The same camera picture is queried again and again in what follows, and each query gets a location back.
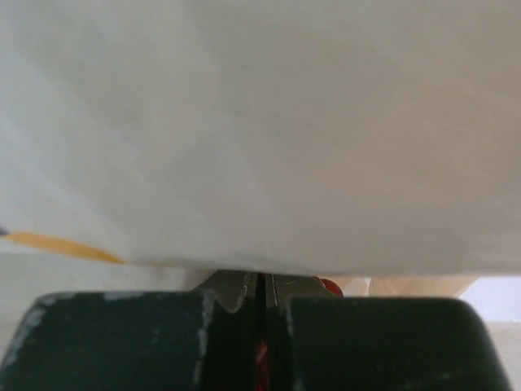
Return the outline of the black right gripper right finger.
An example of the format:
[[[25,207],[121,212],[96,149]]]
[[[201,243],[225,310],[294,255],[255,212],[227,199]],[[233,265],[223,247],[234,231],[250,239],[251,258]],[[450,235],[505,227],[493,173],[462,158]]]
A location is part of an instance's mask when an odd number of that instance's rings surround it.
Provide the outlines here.
[[[480,316],[448,298],[339,297],[314,277],[266,275],[274,390],[509,390]]]

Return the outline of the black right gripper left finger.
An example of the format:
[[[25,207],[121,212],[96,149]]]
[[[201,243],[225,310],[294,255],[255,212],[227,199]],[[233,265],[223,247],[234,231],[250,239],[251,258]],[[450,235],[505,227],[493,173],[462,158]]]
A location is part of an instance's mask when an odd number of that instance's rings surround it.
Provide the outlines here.
[[[186,292],[38,297],[1,364],[4,390],[252,390],[257,277],[218,271]]]

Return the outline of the dark red fake grapes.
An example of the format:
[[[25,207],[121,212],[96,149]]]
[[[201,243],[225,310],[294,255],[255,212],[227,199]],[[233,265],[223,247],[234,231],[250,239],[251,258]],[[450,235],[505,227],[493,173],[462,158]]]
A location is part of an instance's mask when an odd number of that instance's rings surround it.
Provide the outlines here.
[[[256,390],[291,390],[287,302],[294,297],[341,297],[341,288],[317,276],[259,274],[256,282]]]

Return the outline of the banana print plastic bag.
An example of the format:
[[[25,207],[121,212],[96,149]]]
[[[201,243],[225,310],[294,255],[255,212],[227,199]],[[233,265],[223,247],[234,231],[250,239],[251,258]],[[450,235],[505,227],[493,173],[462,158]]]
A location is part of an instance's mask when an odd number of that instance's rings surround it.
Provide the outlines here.
[[[520,271],[517,1],[4,1],[1,235],[127,264]]]

